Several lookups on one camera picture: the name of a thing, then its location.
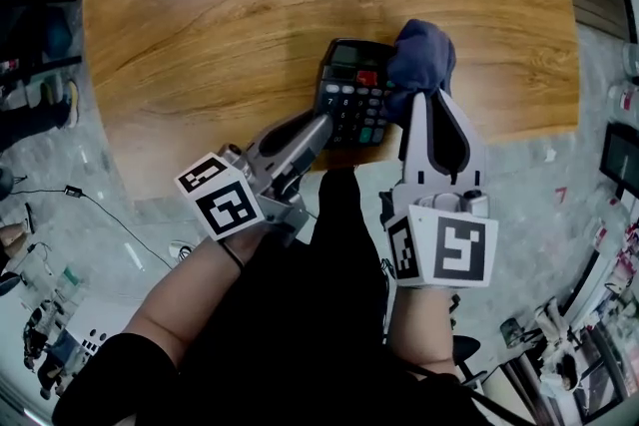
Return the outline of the dark blue cloth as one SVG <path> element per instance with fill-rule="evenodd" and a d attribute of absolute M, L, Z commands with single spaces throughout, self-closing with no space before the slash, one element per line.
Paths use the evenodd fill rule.
<path fill-rule="evenodd" d="M 384 100 L 383 108 L 387 119 L 404 129 L 409 124 L 412 101 L 417 93 L 429 97 L 442 90 L 450 95 L 456 53 L 445 32 L 418 19 L 410 19 L 404 25 L 394 48 L 395 55 L 386 67 L 394 87 Z"/>

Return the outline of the clear water jug red label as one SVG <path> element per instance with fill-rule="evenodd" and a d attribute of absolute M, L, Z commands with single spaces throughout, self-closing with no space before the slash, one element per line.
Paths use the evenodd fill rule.
<path fill-rule="evenodd" d="M 613 117 L 633 117 L 639 104 L 639 86 L 631 82 L 613 84 L 607 93 L 607 106 Z"/>
<path fill-rule="evenodd" d="M 639 44 L 625 43 L 622 48 L 625 73 L 629 77 L 639 77 Z"/>

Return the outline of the person's black shirt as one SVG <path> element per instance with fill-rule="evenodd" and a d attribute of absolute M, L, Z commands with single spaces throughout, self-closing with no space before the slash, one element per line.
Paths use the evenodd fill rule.
<path fill-rule="evenodd" d="M 258 226 L 267 234 L 180 365 L 123 331 L 71 382 L 53 426 L 491 426 L 456 374 L 390 350 L 394 300 L 353 170 L 323 175 L 310 242 Z"/>

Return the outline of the black flat monitor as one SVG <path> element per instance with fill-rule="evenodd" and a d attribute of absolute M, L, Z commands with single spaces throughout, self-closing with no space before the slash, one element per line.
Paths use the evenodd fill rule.
<path fill-rule="evenodd" d="M 607 125 L 599 171 L 639 199 L 638 130 L 618 122 Z"/>

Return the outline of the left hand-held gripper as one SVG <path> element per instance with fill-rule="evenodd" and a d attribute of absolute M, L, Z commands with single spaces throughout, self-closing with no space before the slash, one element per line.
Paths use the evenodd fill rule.
<path fill-rule="evenodd" d="M 204 155 L 174 182 L 212 239 L 267 224 L 288 244 L 310 218 L 301 178 L 331 134 L 331 117 L 307 110 L 267 127 L 245 150 L 229 144 Z"/>

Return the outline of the person's right forearm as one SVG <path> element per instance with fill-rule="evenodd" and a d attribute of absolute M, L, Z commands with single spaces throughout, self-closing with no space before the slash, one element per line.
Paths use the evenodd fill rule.
<path fill-rule="evenodd" d="M 399 287 L 388 331 L 390 350 L 434 373 L 455 375 L 449 289 Z"/>

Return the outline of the black calculator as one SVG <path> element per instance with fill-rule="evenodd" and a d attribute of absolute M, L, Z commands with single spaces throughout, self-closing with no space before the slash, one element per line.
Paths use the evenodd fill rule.
<path fill-rule="evenodd" d="M 377 147 L 387 118 L 382 103 L 394 90 L 387 64 L 389 45 L 349 38 L 332 40 L 319 65 L 315 112 L 327 115 L 332 132 L 328 150 Z"/>

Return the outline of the white board black squares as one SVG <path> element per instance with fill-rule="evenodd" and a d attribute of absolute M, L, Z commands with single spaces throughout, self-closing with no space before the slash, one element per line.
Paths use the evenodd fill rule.
<path fill-rule="evenodd" d="M 87 297 L 71 316 L 66 330 L 88 355 L 93 356 L 109 338 L 125 329 L 137 309 L 137 303 Z"/>

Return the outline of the person's left forearm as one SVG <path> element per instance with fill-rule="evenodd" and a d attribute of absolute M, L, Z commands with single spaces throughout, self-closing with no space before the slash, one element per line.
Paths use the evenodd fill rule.
<path fill-rule="evenodd" d="M 246 268 L 266 234 L 252 227 L 225 243 Z M 207 237 L 154 286 L 124 331 L 151 340 L 178 366 L 240 276 L 218 242 Z"/>

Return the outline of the black wrist band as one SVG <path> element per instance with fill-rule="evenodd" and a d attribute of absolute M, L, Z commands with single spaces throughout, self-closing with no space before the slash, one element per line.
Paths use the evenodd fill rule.
<path fill-rule="evenodd" d="M 236 266 L 239 268 L 240 272 L 244 271 L 245 268 L 245 264 L 243 263 L 243 261 L 227 246 L 227 244 L 225 243 L 225 241 L 219 240 L 218 241 L 218 245 L 222 248 L 222 250 L 227 254 L 227 256 L 236 264 Z"/>

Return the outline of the black office chair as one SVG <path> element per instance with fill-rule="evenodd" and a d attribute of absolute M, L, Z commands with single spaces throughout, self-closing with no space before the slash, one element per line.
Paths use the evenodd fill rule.
<path fill-rule="evenodd" d="M 485 370 L 473 373 L 467 360 L 473 356 L 481 347 L 481 343 L 472 337 L 463 335 L 453 335 L 453 361 L 464 377 L 462 384 L 474 388 L 483 378 L 487 376 Z"/>

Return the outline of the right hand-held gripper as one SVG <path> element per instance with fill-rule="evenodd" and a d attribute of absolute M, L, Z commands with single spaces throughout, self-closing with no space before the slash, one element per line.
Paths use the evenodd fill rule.
<path fill-rule="evenodd" d="M 432 161 L 433 115 L 424 93 L 414 96 L 404 130 L 405 185 L 482 185 L 484 141 L 461 108 L 440 94 L 444 168 Z M 392 192 L 381 194 L 381 224 L 392 255 L 397 285 L 408 288 L 473 288 L 490 283 L 498 221 L 489 216 L 489 197 L 479 188 L 446 192 L 398 206 Z"/>

